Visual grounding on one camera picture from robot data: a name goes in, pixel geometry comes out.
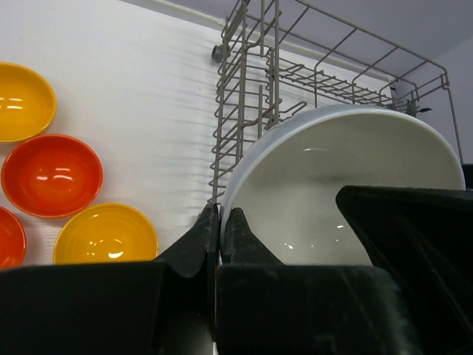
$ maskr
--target orange bowl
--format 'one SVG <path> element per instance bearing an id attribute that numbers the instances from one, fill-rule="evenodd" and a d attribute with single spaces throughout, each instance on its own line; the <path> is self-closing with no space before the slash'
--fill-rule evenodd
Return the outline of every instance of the orange bowl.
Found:
<path id="1" fill-rule="evenodd" d="M 42 135 L 17 146 L 1 168 L 10 202 L 36 217 L 66 217 L 89 205 L 102 185 L 98 156 L 66 135 Z"/>
<path id="2" fill-rule="evenodd" d="M 18 218 L 0 207 L 0 268 L 21 265 L 27 250 L 27 238 Z"/>

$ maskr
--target ceramic bowl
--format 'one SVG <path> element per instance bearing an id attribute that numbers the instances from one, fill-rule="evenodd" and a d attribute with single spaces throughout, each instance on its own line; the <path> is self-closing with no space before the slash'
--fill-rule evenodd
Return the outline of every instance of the ceramic bowl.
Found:
<path id="1" fill-rule="evenodd" d="M 42 135 L 17 146 L 1 169 L 8 200 L 23 212 L 65 217 L 89 205 L 102 185 L 98 156 L 66 135 Z"/>
<path id="2" fill-rule="evenodd" d="M 62 228 L 54 264 L 152 260 L 157 256 L 153 225 L 139 211 L 119 203 L 85 209 Z"/>
<path id="3" fill-rule="evenodd" d="M 26 248 L 27 239 L 21 222 L 0 206 L 0 269 L 21 265 Z"/>
<path id="4" fill-rule="evenodd" d="M 234 207 L 287 264 L 370 265 L 335 198 L 346 185 L 464 189 L 452 147 L 416 118 L 335 105 L 275 126 L 239 162 L 222 203 L 221 243 Z"/>
<path id="5" fill-rule="evenodd" d="M 0 142 L 18 142 L 44 131 L 56 97 L 43 77 L 21 65 L 0 63 Z"/>

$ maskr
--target white wall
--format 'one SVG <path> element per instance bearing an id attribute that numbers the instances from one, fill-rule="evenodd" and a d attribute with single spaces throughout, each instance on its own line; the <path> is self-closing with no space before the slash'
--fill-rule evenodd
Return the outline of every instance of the white wall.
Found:
<path id="1" fill-rule="evenodd" d="M 156 0 L 132 0 L 153 2 Z M 237 0 L 170 0 L 218 18 L 225 18 Z M 335 16 L 351 21 L 410 50 L 434 58 L 473 35 L 473 1 L 470 0 L 305 0 Z M 303 11 L 294 0 L 280 0 L 281 25 L 289 24 Z M 259 9 L 259 1 L 250 7 Z M 301 35 L 317 39 L 341 39 L 335 28 L 327 31 L 323 19 L 306 21 L 297 28 Z"/>
<path id="2" fill-rule="evenodd" d="M 437 63 L 447 68 L 449 74 L 464 163 L 473 163 L 473 140 L 470 137 L 473 132 L 472 58 L 473 36 L 435 59 Z M 433 78 L 432 72 L 424 70 L 412 75 L 410 79 L 422 82 L 430 78 Z M 433 126 L 457 150 L 452 114 L 446 92 L 438 90 L 427 96 L 421 101 L 421 106 L 428 106 L 432 108 L 432 111 L 420 114 L 418 118 Z"/>

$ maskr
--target metal wire rack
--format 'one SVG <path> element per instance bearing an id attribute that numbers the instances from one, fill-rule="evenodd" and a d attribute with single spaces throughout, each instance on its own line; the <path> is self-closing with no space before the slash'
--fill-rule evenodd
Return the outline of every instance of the metal wire rack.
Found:
<path id="1" fill-rule="evenodd" d="M 416 116 L 429 110 L 421 107 L 421 99 L 443 90 L 463 161 L 444 67 L 303 0 L 291 1 L 291 7 L 298 7 L 300 13 L 284 28 L 279 0 L 237 0 L 225 20 L 222 43 L 212 51 L 213 60 L 220 64 L 220 79 L 218 108 L 214 113 L 218 124 L 213 136 L 217 142 L 212 148 L 215 161 L 210 166 L 214 174 L 209 182 L 212 186 L 209 202 L 219 202 L 245 150 L 265 130 L 306 107 L 368 104 Z M 337 29 L 341 38 L 328 41 L 324 33 L 314 38 L 305 36 L 299 29 L 304 21 L 322 21 L 328 30 Z M 360 47 L 361 42 L 374 41 L 377 48 L 384 49 L 384 54 L 375 51 L 372 55 L 353 54 L 353 48 Z M 282 50 L 284 46 L 303 55 L 287 55 L 289 52 Z M 403 65 L 396 67 L 392 65 L 394 62 Z M 334 67 L 344 67 L 346 75 L 334 75 L 330 69 Z M 432 76 L 418 84 L 412 78 L 420 70 Z M 367 84 L 370 78 L 377 78 L 375 89 Z"/>

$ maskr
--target yellow bowl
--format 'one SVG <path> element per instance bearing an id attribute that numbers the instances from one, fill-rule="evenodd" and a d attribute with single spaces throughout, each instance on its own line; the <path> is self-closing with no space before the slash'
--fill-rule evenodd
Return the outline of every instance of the yellow bowl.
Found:
<path id="1" fill-rule="evenodd" d="M 56 113 L 56 97 L 44 78 L 21 65 L 0 63 L 0 143 L 31 138 Z"/>
<path id="2" fill-rule="evenodd" d="M 102 203 L 83 210 L 62 228 L 54 245 L 54 264 L 152 260 L 157 235 L 136 209 Z"/>

